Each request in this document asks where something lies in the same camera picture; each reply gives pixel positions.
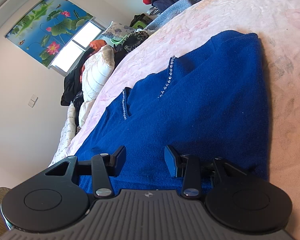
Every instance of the pink floral bedsheet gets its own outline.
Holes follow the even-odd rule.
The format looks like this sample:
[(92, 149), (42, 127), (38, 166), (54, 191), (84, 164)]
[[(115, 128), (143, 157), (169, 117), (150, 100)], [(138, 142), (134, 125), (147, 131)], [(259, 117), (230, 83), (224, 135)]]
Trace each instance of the pink floral bedsheet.
[(188, 8), (120, 63), (66, 155), (76, 153), (123, 88), (224, 30), (257, 33), (265, 49), (272, 105), (270, 181), (290, 195), (293, 214), (287, 230), (300, 239), (300, 0), (203, 0)]

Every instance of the floral pillow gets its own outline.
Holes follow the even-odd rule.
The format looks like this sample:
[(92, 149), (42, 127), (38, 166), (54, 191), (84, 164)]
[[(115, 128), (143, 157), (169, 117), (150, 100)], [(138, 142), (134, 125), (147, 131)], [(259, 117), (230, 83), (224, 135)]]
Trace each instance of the floral pillow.
[(109, 39), (121, 41), (127, 34), (133, 33), (134, 28), (117, 22), (111, 22), (111, 25), (101, 34)]

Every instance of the window pane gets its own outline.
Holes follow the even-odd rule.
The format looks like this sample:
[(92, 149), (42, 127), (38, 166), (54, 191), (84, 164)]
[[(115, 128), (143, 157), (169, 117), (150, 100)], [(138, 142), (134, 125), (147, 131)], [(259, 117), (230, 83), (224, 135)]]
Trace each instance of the window pane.
[(83, 50), (77, 44), (71, 41), (55, 57), (52, 65), (61, 68), (64, 72), (68, 72), (69, 68), (82, 52)]
[(102, 30), (92, 22), (88, 22), (73, 39), (86, 48), (89, 43), (101, 33), (101, 31)]

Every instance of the blue sweater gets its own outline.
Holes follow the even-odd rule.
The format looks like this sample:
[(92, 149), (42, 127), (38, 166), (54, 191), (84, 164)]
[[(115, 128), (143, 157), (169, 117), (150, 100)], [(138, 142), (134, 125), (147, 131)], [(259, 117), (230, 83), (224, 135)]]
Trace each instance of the blue sweater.
[[(181, 189), (164, 161), (164, 147), (215, 156), (267, 179), (268, 104), (261, 48), (254, 33), (225, 31), (188, 54), (170, 59), (168, 68), (138, 81), (106, 108), (77, 151), (79, 160), (127, 149), (114, 190)], [(91, 177), (80, 187), (92, 192)], [(202, 180), (203, 191), (210, 185)]]

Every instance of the window frame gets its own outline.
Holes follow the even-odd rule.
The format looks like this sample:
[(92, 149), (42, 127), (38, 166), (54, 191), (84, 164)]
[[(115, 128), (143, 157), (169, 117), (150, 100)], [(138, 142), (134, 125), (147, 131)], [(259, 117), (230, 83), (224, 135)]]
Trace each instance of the window frame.
[[(101, 30), (101, 32), (100, 32), (100, 34), (98, 35), (98, 36), (96, 36), (93, 40), (100, 40), (99, 38), (101, 38), (101, 34), (106, 30), (106, 28), (105, 27), (103, 27), (102, 25), (100, 25), (99, 23), (97, 23), (96, 21), (95, 21), (95, 17), (93, 17), (91, 20), (89, 20), (88, 22), (86, 22), (86, 24), (82, 27), (82, 28), (84, 28), (89, 22), (91, 22), (91, 23), (93, 23), (95, 26), (97, 26), (100, 30)], [(61, 74), (62, 76), (64, 76), (64, 77), (66, 77), (75, 67), (76, 67), (76, 65), (79, 63), (79, 61), (80, 61), (80, 59), (81, 59), (81, 57), (83, 56), (83, 54), (87, 51), (87, 49), (89, 48), (89, 45), (87, 46), (87, 47), (83, 47), (81, 44), (79, 44), (77, 41), (75, 41), (74, 40), (74, 37), (79, 33), (80, 31), (78, 31), (73, 37), (72, 37), (72, 39), (70, 39), (68, 42), (67, 42), (67, 44), (64, 46), (64, 47), (66, 47), (71, 41), (72, 42), (74, 42), (76, 45), (78, 45), (83, 51), (82, 51), (82, 53), (80, 54), (80, 56), (75, 60), (75, 62), (71, 65), (71, 67), (69, 68), (69, 70), (67, 71), (67, 72), (65, 72), (63, 69), (61, 69), (61, 68), (59, 68), (59, 67), (57, 67), (57, 66), (53, 66), (52, 65), (52, 63), (53, 63), (53, 61), (50, 63), (50, 68), (51, 69), (53, 69), (53, 70), (55, 70), (55, 71), (57, 71), (59, 74)]]

